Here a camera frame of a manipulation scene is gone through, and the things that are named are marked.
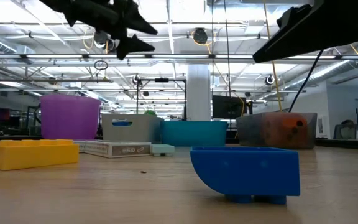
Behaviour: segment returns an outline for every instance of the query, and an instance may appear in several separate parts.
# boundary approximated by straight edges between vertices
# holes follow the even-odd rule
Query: ceiling
[[[155,47],[155,54],[239,54],[252,55],[268,39],[268,29],[265,22],[265,13],[262,0],[249,1],[242,4],[239,1],[227,0],[227,31],[225,26],[225,13],[223,7],[217,3],[214,8],[214,24],[212,25],[211,8],[204,6],[202,0],[135,0],[139,5],[142,16],[157,30],[158,35],[151,36],[129,30],[129,35],[138,37]],[[278,31],[276,19],[293,6],[300,6],[311,1],[307,0],[267,0],[267,17],[270,35]],[[191,38],[196,28],[204,28],[209,35],[208,47],[197,45]],[[105,54],[103,49],[93,43],[94,29],[86,24],[77,22],[70,27],[63,14],[54,12],[38,0],[0,0],[0,40],[7,45],[24,45],[37,54]],[[350,46],[328,49],[324,54],[337,55],[352,52]],[[189,63],[206,63],[212,71],[210,60],[195,62],[191,60],[108,60],[109,68],[105,71],[96,71],[92,66],[93,60],[57,60],[64,66],[41,66],[43,63],[52,63],[49,60],[36,60],[32,65],[17,63],[14,60],[0,60],[0,67],[6,69],[0,72],[0,78],[20,79],[32,74],[31,78],[48,79],[79,79],[72,85],[82,86],[84,89],[120,89],[133,88],[132,79],[135,75],[142,78],[186,78]],[[312,61],[288,61],[276,63],[275,69],[280,83],[289,82],[305,73],[311,67]],[[229,72],[232,77],[232,88],[235,89],[270,89],[265,86],[265,77],[273,73],[271,63],[254,64],[251,61],[232,62],[230,66],[226,61],[218,61],[214,67],[214,76],[225,77]],[[84,82],[81,79],[98,79],[107,77],[112,83]],[[224,78],[219,78],[219,85],[215,90],[225,90]],[[62,83],[50,85],[49,83],[28,83],[28,87],[37,88],[70,88],[70,84]],[[150,82],[144,89],[177,89],[177,92],[150,93],[145,97],[155,103],[153,99],[183,99],[180,84]],[[135,107],[133,93],[96,93],[112,103],[120,103],[119,111],[127,113]],[[160,107],[161,114],[176,113],[182,110],[181,105],[155,104]]]

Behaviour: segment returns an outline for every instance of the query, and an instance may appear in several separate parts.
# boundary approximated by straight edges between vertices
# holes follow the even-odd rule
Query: white column
[[[187,73],[188,121],[211,120],[211,73],[208,65],[189,65]]]

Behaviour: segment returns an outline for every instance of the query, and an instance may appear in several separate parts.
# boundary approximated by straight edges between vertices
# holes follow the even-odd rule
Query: light blue block
[[[173,154],[175,152],[175,147],[167,144],[153,144],[152,145],[152,154]]]

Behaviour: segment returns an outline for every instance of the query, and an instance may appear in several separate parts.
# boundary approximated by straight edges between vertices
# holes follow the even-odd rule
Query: metal frame
[[[146,83],[142,86],[141,89],[139,89],[139,83],[145,81]],[[159,83],[166,83],[166,82],[174,82],[178,84],[177,82],[183,82],[185,84],[185,89],[181,88],[182,91],[185,92],[185,102],[184,102],[184,116],[183,119],[187,120],[187,81],[185,79],[172,79],[172,78],[140,78],[136,82],[136,114],[139,113],[139,92],[149,83],[149,82],[159,82]]]

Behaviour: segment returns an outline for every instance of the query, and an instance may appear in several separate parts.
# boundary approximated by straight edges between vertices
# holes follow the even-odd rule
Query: person
[[[346,125],[354,125],[354,122],[352,120],[345,120],[342,121],[341,124],[346,124]],[[341,134],[344,136],[345,134],[348,134],[348,130],[342,129],[341,130]],[[358,130],[356,130],[356,139],[358,140]]]

